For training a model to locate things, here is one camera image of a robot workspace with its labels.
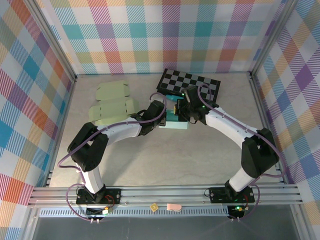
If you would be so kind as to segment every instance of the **metal bar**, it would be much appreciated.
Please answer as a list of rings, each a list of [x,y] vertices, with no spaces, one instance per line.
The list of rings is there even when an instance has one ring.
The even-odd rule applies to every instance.
[[[125,186],[121,188],[122,207],[148,207],[152,203],[165,206],[167,203],[176,203],[183,206],[229,206],[236,203],[211,204],[210,200],[204,196],[204,192],[212,185],[194,186]],[[302,199],[299,190],[294,184],[261,184],[260,204],[301,204]],[[30,207],[65,207],[67,187],[35,188],[31,195]],[[69,193],[69,201],[75,205],[77,195],[76,188]]]
[[[259,182],[259,188],[296,188],[297,185],[295,184],[284,184],[281,182]],[[122,190],[168,190],[168,189],[207,189],[207,188],[224,188],[224,184],[199,184],[199,185],[146,185],[146,186],[107,186],[108,189],[122,189]],[[36,191],[66,191],[68,187],[35,187],[33,189],[34,192]]]
[[[85,208],[74,207],[74,210],[81,214],[85,214]],[[198,217],[198,216],[228,216],[227,206],[189,206],[184,207],[180,212],[167,211],[166,207],[159,207],[156,212],[152,212],[150,207],[113,207],[113,211],[108,214],[108,218],[112,217]],[[67,207],[43,207],[39,214],[40,218],[48,217],[77,217]]]
[[[256,76],[257,72],[261,68],[261,66],[264,64],[268,54],[270,53],[271,48],[273,47],[274,43],[280,36],[283,28],[285,27],[285,24],[287,23],[291,13],[295,9],[297,3],[299,0],[287,0],[279,18],[277,19],[274,28],[272,30],[272,33],[269,35],[266,45],[261,50],[261,53],[253,66],[252,74]]]
[[[261,194],[300,194],[299,190],[297,187],[286,187],[286,188],[260,188]],[[192,192],[193,195],[196,196],[203,196],[204,195],[204,189],[195,189],[192,191],[188,191],[190,194]],[[258,190],[256,188],[253,189],[253,193],[257,194]],[[132,196],[146,196],[149,197],[150,195],[145,195],[148,194],[146,191],[143,190],[125,190],[122,192],[122,197],[132,197]],[[167,190],[153,190],[152,195],[153,196],[185,196],[186,190],[183,189],[167,189]],[[41,198],[44,196],[43,191],[35,191],[32,194],[33,198]],[[45,192],[46,197],[65,197],[66,192],[65,191],[46,191]],[[75,197],[76,192],[71,191],[69,193],[70,197]]]
[[[20,231],[18,237],[19,240],[33,239],[39,218],[39,212],[39,208],[27,208],[24,220],[22,222],[22,231]]]
[[[76,82],[72,83],[71,89],[70,89],[70,96],[69,96],[69,101],[66,105],[66,108],[64,110],[64,114],[63,114],[63,119],[62,119],[62,123],[60,125],[60,127],[58,128],[58,135],[57,135],[57,139],[55,141],[54,144],[54,149],[52,152],[52,155],[49,159],[48,165],[44,171],[44,178],[42,180],[42,186],[46,186],[47,182],[48,182],[48,177],[50,175],[50,172],[53,171],[54,167],[55,167],[55,163],[56,163],[56,159],[57,159],[57,155],[58,155],[58,151],[59,151],[59,147],[61,144],[61,140],[62,140],[62,136],[65,130],[65,126],[66,126],[66,122],[67,122],[67,118],[68,118],[68,113],[70,110],[70,106],[71,106],[71,101],[72,101],[72,97],[74,95],[74,91],[75,91],[75,87],[76,86]]]
[[[24,0],[25,5],[29,9],[31,15],[35,19],[36,23],[39,25],[43,35],[48,41],[50,47],[54,51],[56,57],[59,59],[63,68],[66,70],[68,77],[74,82],[76,81],[77,75],[71,66],[65,52],[61,48],[54,32],[52,31],[50,25],[48,24],[42,10],[40,9],[36,0]]]
[[[316,240],[315,232],[305,213],[304,205],[291,205],[290,207],[300,239]]]

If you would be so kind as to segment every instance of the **pink object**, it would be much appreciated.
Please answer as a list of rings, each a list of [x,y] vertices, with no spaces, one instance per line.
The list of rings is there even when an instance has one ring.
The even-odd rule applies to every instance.
[[[182,206],[180,204],[166,204],[166,210],[167,211],[174,211],[174,212],[180,212],[182,210]]]

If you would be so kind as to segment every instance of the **black and white checkerboard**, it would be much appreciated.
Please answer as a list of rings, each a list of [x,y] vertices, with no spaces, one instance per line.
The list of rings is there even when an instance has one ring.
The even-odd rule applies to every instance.
[[[216,102],[220,81],[181,71],[165,69],[156,89],[159,93],[162,93],[164,95],[169,94],[182,96],[182,89],[190,85],[199,86],[202,83],[209,85],[212,94],[211,100]],[[209,100],[210,94],[206,87],[201,88],[201,96],[203,99]]]

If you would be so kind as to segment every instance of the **metal rail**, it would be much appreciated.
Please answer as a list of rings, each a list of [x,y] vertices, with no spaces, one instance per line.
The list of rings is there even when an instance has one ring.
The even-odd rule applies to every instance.
[[[299,0],[288,0],[281,12],[281,15],[277,19],[276,23],[274,24],[272,33],[268,37],[266,41],[266,45],[263,47],[260,55],[258,56],[258,59],[256,60],[255,65],[252,69],[252,74],[254,76],[257,75],[259,69],[264,64],[265,60],[267,59],[268,54],[270,53],[273,45],[277,41],[278,37],[280,36],[283,28],[285,27],[291,13],[295,9],[297,3]]]
[[[298,187],[295,184],[283,183],[261,183],[260,188],[261,205],[296,205],[302,203]],[[157,203],[159,207],[165,207],[167,203],[181,204],[183,207],[197,206],[234,206],[236,203],[210,203],[204,195],[210,187],[221,187],[224,185],[184,185],[184,186],[124,186],[116,187],[121,189],[121,200],[118,207],[149,207]],[[67,187],[39,187],[35,188],[29,207],[66,207]],[[69,202],[76,206],[76,188],[69,193]],[[88,205],[88,207],[105,207],[104,205]]]

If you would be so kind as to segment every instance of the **plaid wallpaper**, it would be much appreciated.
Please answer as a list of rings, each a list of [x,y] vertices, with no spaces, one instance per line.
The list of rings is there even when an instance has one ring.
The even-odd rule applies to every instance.
[[[273,135],[320,239],[320,1],[300,0],[258,85]]]
[[[37,1],[78,74],[122,74],[246,72],[285,0]]]
[[[71,80],[23,0],[0,0],[0,239],[19,235],[43,180]]]
[[[270,25],[269,25],[268,29],[264,33],[264,36],[262,38],[262,41],[260,42],[259,48],[255,52],[255,55],[253,57],[253,61],[251,62],[250,68],[248,69],[249,71],[251,71],[254,68],[254,66],[255,66],[255,64],[257,62],[257,59],[258,59],[258,57],[259,57],[259,55],[261,53],[261,50],[266,45],[270,34],[273,32],[274,28],[276,27],[276,22],[277,22],[277,20],[278,20],[278,18],[280,16],[280,14],[282,13],[287,1],[288,0],[281,0],[281,3],[278,6],[278,9],[276,10],[276,12],[275,12],[275,14],[274,14],[274,16],[272,18],[272,21],[270,22]]]

